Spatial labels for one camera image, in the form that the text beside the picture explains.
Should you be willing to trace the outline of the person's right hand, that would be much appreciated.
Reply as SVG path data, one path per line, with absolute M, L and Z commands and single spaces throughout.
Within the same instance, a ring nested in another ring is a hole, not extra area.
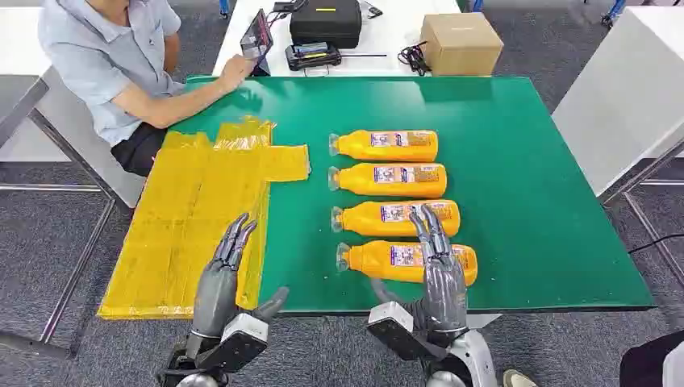
M 255 60 L 239 54 L 228 59 L 217 79 L 223 95 L 235 90 L 252 73 L 255 65 Z

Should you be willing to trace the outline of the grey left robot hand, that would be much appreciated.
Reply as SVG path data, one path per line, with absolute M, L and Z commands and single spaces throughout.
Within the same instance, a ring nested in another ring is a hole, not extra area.
M 227 226 L 199 278 L 188 340 L 220 339 L 224 327 L 240 312 L 236 304 L 238 272 L 250 235 L 257 227 L 243 213 Z

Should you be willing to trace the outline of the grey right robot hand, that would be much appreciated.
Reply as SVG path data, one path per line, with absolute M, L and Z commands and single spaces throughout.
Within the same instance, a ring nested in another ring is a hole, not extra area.
M 467 330 L 464 270 L 432 208 L 423 204 L 420 212 L 422 216 L 413 210 L 409 219 L 415 226 L 423 253 L 423 296 L 405 302 L 381 280 L 372 278 L 370 284 L 380 303 L 396 302 L 413 318 L 413 331 L 456 337 Z

